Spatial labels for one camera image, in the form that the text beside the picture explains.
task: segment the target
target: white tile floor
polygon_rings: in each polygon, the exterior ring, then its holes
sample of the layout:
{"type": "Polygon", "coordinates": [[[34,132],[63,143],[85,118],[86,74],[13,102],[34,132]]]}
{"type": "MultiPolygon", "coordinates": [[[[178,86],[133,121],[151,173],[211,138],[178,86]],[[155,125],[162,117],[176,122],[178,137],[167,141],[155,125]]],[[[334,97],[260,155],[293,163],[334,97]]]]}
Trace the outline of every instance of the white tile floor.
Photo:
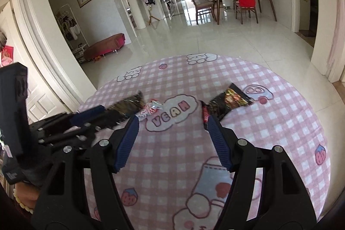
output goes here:
{"type": "Polygon", "coordinates": [[[195,21],[195,9],[183,3],[184,12],[171,20],[153,22],[138,32],[138,38],[118,53],[82,68],[100,88],[109,80],[139,65],[175,55],[215,53],[240,57],[270,68],[290,82],[311,104],[325,129],[331,156],[331,186],[326,200],[328,210],[345,185],[342,167],[345,150],[345,105],[333,85],[311,64],[313,48],[281,24],[259,15],[235,19],[234,11],[222,11],[221,24],[205,15],[195,21]]]}

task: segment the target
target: dining chair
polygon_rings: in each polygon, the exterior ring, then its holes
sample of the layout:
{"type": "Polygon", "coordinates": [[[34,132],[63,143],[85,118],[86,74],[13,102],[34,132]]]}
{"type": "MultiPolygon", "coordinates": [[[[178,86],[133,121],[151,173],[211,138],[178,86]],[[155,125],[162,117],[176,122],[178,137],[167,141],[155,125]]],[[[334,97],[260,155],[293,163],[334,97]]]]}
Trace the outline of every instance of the dining chair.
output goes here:
{"type": "Polygon", "coordinates": [[[201,15],[206,15],[211,12],[213,19],[216,18],[214,15],[214,2],[205,1],[205,0],[192,0],[195,11],[196,11],[196,24],[198,25],[198,17],[201,15]]]}
{"type": "Polygon", "coordinates": [[[254,12],[256,17],[256,23],[258,24],[258,15],[256,13],[256,0],[238,0],[234,1],[235,4],[235,15],[237,19],[237,13],[241,13],[241,24],[243,25],[243,14],[242,12],[249,12],[249,18],[251,18],[251,11],[254,12]]]}

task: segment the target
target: pink bench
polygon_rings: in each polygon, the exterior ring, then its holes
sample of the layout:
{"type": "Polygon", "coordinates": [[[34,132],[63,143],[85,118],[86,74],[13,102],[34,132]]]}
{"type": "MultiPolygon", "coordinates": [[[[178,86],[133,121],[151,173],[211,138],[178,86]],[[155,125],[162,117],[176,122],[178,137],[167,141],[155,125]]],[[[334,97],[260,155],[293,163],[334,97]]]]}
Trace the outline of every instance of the pink bench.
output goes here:
{"type": "Polygon", "coordinates": [[[119,33],[109,38],[103,39],[102,41],[97,42],[94,45],[91,45],[85,50],[84,58],[86,60],[92,60],[97,56],[117,51],[123,45],[125,45],[125,35],[123,33],[119,33]]]}

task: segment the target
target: snack bag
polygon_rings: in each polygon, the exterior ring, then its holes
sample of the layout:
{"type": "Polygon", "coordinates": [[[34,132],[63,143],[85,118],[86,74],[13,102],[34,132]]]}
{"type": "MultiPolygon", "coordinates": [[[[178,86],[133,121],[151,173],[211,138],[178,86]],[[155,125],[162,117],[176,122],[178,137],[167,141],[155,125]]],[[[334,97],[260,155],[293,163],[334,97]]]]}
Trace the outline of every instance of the snack bag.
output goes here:
{"type": "Polygon", "coordinates": [[[136,95],[125,98],[107,108],[107,112],[113,113],[113,120],[117,124],[129,119],[132,115],[137,114],[145,106],[143,93],[139,91],[136,95]]]}
{"type": "Polygon", "coordinates": [[[232,83],[226,91],[213,98],[208,104],[201,101],[205,130],[207,130],[207,119],[209,115],[216,115],[218,120],[221,121],[231,110],[251,104],[251,98],[232,83]]]}

